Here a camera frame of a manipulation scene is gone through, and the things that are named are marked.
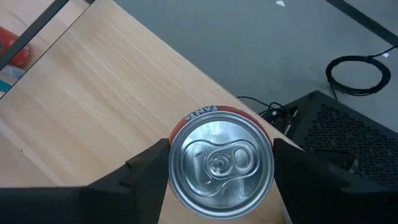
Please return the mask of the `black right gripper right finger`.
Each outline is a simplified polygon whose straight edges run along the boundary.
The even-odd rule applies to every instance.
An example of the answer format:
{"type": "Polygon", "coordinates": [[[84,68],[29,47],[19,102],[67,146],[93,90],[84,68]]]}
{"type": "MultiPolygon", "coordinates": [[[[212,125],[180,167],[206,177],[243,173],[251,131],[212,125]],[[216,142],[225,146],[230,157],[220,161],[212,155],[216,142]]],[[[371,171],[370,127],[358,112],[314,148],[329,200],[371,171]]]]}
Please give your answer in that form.
{"type": "Polygon", "coordinates": [[[281,138],[274,177],[292,223],[397,223],[397,191],[364,180],[281,138]]]}

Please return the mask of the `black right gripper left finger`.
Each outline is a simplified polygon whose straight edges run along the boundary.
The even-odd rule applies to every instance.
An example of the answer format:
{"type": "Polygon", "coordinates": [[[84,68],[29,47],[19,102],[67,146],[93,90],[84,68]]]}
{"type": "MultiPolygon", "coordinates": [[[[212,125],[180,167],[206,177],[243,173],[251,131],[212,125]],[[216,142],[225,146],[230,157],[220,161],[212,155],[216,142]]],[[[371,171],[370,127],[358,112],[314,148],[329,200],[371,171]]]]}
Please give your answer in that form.
{"type": "Polygon", "coordinates": [[[1,223],[158,223],[169,179],[168,139],[86,186],[1,189],[1,223]]]}

